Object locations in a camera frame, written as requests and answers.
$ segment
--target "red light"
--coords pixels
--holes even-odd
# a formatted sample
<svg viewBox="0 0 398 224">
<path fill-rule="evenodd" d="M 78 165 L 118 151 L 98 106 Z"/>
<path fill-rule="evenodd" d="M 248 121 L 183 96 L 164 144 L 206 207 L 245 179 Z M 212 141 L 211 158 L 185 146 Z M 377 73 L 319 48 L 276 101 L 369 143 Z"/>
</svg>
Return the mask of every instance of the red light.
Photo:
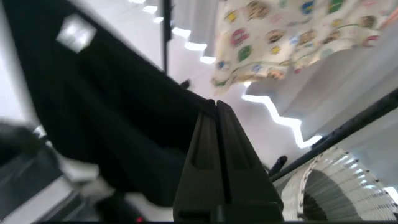
<svg viewBox="0 0 398 224">
<path fill-rule="evenodd" d="M 144 218 L 142 218 L 142 217 L 136 218 L 136 222 L 143 222 L 143 221 L 144 221 Z"/>
</svg>

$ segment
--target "patterned cloth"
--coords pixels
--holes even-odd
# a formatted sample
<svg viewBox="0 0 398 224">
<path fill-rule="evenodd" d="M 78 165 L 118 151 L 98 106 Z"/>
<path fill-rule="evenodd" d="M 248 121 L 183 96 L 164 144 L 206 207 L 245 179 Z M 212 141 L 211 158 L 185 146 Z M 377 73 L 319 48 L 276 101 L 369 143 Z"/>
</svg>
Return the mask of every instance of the patterned cloth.
<svg viewBox="0 0 398 224">
<path fill-rule="evenodd" d="M 216 36 L 217 93 L 234 83 L 282 79 L 334 52 L 372 47 L 397 0 L 227 0 Z"/>
</svg>

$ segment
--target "white sticker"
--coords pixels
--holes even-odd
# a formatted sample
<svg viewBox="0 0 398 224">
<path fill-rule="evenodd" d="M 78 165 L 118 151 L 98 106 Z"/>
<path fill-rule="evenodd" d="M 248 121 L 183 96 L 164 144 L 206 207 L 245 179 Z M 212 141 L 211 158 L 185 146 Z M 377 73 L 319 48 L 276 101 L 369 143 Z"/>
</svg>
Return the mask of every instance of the white sticker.
<svg viewBox="0 0 398 224">
<path fill-rule="evenodd" d="M 65 18 L 57 41 L 78 53 L 89 46 L 96 29 L 78 15 Z"/>
</svg>

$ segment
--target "white wicker basket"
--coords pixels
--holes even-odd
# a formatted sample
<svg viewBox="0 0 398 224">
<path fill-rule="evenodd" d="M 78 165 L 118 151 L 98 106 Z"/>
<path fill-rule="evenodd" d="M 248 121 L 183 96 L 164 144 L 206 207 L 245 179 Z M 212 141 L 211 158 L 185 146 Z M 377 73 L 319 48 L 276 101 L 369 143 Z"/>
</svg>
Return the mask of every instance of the white wicker basket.
<svg viewBox="0 0 398 224">
<path fill-rule="evenodd" d="M 397 205 L 381 183 L 340 148 L 325 151 L 294 172 L 277 186 L 286 221 L 397 220 Z"/>
</svg>

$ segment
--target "black pole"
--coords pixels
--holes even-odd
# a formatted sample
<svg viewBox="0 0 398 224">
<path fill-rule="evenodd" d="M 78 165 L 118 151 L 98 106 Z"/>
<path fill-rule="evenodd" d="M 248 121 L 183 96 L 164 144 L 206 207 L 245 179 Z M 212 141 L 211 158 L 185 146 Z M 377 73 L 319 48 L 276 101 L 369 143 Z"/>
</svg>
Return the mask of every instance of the black pole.
<svg viewBox="0 0 398 224">
<path fill-rule="evenodd" d="M 171 0 L 163 0 L 163 69 L 164 73 L 168 73 L 168 47 L 167 44 L 172 38 L 172 2 Z"/>
<path fill-rule="evenodd" d="M 390 111 L 398 107 L 398 88 L 390 92 L 388 95 L 384 96 L 377 102 L 375 102 L 370 107 L 366 108 L 364 111 L 357 114 L 351 120 L 345 122 L 339 128 L 334 130 L 332 133 L 323 137 L 317 144 L 314 144 L 312 150 L 306 153 L 304 156 L 298 158 L 296 161 L 291 163 L 285 169 L 282 169 L 279 173 L 271 177 L 271 181 L 276 181 L 283 177 L 284 175 L 292 172 L 293 170 L 299 168 L 301 165 L 305 164 L 309 160 L 317 157 L 319 154 L 325 152 L 329 148 L 333 147 L 335 144 L 339 143 L 348 136 L 354 134 L 360 129 L 364 128 L 373 121 L 379 119 L 380 117 L 388 114 Z"/>
</svg>

